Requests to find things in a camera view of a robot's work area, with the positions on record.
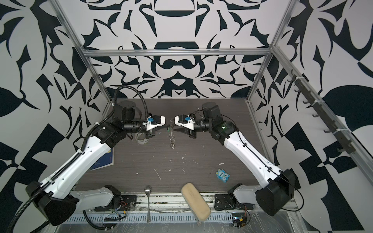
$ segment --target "beige sponge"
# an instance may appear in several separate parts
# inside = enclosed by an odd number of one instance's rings
[[[181,194],[198,220],[205,221],[211,214],[210,207],[192,183],[184,185]]]

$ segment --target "metal grate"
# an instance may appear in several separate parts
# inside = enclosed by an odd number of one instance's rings
[[[94,223],[103,223],[104,217],[113,217],[113,214],[89,214],[89,219]],[[147,223],[147,213],[128,213],[127,217],[120,222],[105,223]],[[196,222],[192,213],[152,213],[150,215],[152,223],[193,223]],[[74,214],[63,224],[82,224],[87,221],[83,214]],[[228,212],[211,213],[209,218],[204,221],[207,223],[232,223],[232,214]]]

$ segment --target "wood grain surface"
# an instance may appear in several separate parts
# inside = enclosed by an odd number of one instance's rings
[[[144,113],[139,99],[130,100]],[[216,102],[221,114],[235,121],[246,139],[263,153],[244,99],[146,99],[146,104],[149,112],[165,116],[169,123],[176,115],[190,114],[209,101]],[[121,192],[144,192],[145,186],[151,185],[153,192],[180,192],[191,182],[200,192],[226,192],[237,183],[258,185],[239,158],[208,132],[197,133],[197,139],[179,132],[175,137],[175,149],[170,148],[166,129],[157,131],[145,145],[123,139],[114,147],[114,165],[88,171],[76,190],[113,185]],[[219,168],[230,174],[226,183],[215,175]]]

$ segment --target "spoon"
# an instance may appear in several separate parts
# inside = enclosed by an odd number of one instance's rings
[[[150,185],[147,185],[145,187],[145,194],[148,196],[148,217],[147,217],[147,221],[148,221],[148,223],[150,223],[150,207],[149,207],[149,196],[151,194],[151,186]]]

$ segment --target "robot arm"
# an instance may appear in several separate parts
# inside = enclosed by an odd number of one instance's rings
[[[195,114],[175,117],[175,124],[184,128],[175,129],[197,138],[197,132],[208,131],[212,138],[232,151],[253,173],[262,189],[255,192],[260,207],[274,216],[294,196],[295,175],[290,170],[282,171],[262,156],[230,121],[224,121],[215,102],[202,105],[203,117]]]
[[[165,117],[151,115],[146,123],[144,120],[135,119],[135,112],[141,112],[134,102],[122,101],[114,105],[112,117],[100,124],[92,131],[87,140],[84,151],[78,150],[65,164],[49,177],[38,182],[31,182],[26,192],[32,196],[43,184],[50,182],[41,194],[34,199],[34,205],[43,215],[56,226],[66,221],[73,213],[94,208],[107,206],[113,199],[119,199],[121,193],[112,186],[105,186],[101,189],[76,192],[71,191],[77,181],[87,170],[105,153],[109,152],[128,133],[145,133],[146,138],[155,136],[155,131],[165,125]],[[82,153],[73,163],[72,159]],[[60,170],[63,172],[55,179],[51,178]]]

